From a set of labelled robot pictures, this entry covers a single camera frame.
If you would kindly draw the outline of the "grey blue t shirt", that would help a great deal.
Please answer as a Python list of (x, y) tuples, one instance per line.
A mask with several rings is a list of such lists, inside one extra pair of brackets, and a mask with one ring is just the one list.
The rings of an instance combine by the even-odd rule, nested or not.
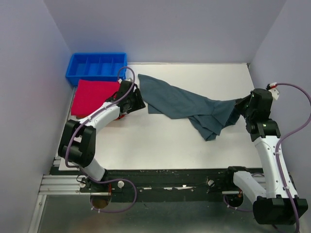
[(216, 139), (222, 129), (235, 125), (240, 118), (235, 100), (211, 100), (143, 74), (138, 79), (149, 114), (187, 118), (205, 141)]

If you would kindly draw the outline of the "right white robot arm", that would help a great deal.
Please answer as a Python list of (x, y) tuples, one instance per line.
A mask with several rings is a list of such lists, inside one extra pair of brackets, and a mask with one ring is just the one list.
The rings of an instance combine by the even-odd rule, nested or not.
[(258, 224), (293, 225), (307, 211), (308, 203), (298, 196), (291, 181), (282, 156), (278, 124), (270, 119), (271, 106), (277, 95), (277, 90), (257, 88), (235, 105), (244, 117), (246, 129), (258, 151), (265, 187), (244, 167), (230, 167), (230, 174), (223, 180), (227, 189), (238, 187), (251, 201)]

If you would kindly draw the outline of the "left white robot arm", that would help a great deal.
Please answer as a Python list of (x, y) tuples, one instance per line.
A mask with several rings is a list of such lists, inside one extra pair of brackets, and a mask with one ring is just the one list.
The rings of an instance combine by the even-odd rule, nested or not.
[(120, 87), (103, 105), (81, 120), (65, 123), (58, 156), (69, 168), (79, 168), (98, 192), (107, 188), (106, 169), (95, 159), (96, 135), (110, 122), (131, 112), (145, 108), (140, 89), (134, 82), (123, 80)]

